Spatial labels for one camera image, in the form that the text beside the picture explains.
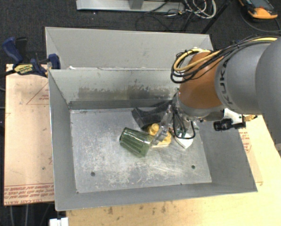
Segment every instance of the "small object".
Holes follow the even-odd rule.
[[[148,133],[125,128],[120,136],[120,145],[139,157],[145,157],[153,138]]]
[[[181,145],[184,149],[189,148],[193,144],[193,139],[182,139],[175,137],[175,140]]]
[[[159,125],[157,123],[148,126],[148,133],[152,136],[155,136],[158,130],[159,130]],[[170,132],[167,131],[166,137],[162,141],[160,141],[157,145],[154,145],[154,147],[161,146],[161,145],[169,145],[171,141],[172,141],[172,135],[170,134]]]
[[[247,14],[257,21],[277,18],[278,14],[268,0],[239,0]]]
[[[52,218],[49,220],[49,226],[69,226],[68,218]]]
[[[244,127],[246,127],[245,121],[243,121],[242,123],[233,124],[233,121],[230,118],[214,122],[214,128],[216,131],[228,130],[230,128],[239,129]]]

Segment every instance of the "white object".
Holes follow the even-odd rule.
[[[52,218],[49,220],[49,226],[69,226],[68,218]]]

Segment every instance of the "cable bundle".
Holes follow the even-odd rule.
[[[174,83],[178,83],[178,84],[185,83],[190,80],[198,79],[203,75],[205,75],[208,71],[210,71],[214,66],[218,64],[215,63],[207,71],[205,71],[199,76],[196,76],[199,71],[201,71],[211,63],[217,60],[221,61],[225,58],[227,59],[227,57],[229,57],[232,53],[236,52],[239,49],[243,49],[259,43],[269,43],[269,42],[271,43],[277,40],[278,38],[279,35],[277,34],[258,34],[258,35],[249,36],[233,45],[215,51],[197,49],[197,48],[186,50],[185,52],[176,55],[177,58],[172,65],[170,78]],[[188,64],[185,67],[181,67],[182,63],[187,57],[193,56],[200,52],[208,52],[209,54],[202,59],[199,59],[193,63]]]

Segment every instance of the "gray base plate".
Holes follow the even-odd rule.
[[[120,146],[125,127],[140,130],[132,109],[71,110],[76,189],[79,193],[211,182],[200,134],[184,149],[175,140],[137,158]]]

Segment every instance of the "black object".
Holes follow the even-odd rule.
[[[144,111],[139,108],[134,108],[132,110],[132,116],[135,119],[138,126],[141,129],[144,129],[149,125],[152,125],[154,123],[159,123],[162,120],[168,108],[168,105],[171,103],[172,103],[171,100],[164,102],[150,111]]]
[[[233,124],[233,121],[230,118],[214,122],[214,128],[216,131],[228,130],[230,128],[239,129],[244,127],[246,127],[246,122],[243,121],[242,123]]]
[[[232,2],[232,0],[226,0],[222,6],[220,7],[220,9],[218,10],[218,12],[216,13],[216,15],[211,19],[211,21],[206,25],[206,27],[202,30],[201,34],[205,34],[210,27],[215,23],[215,21],[221,16],[221,14],[225,11],[225,9],[229,6],[229,4]]]

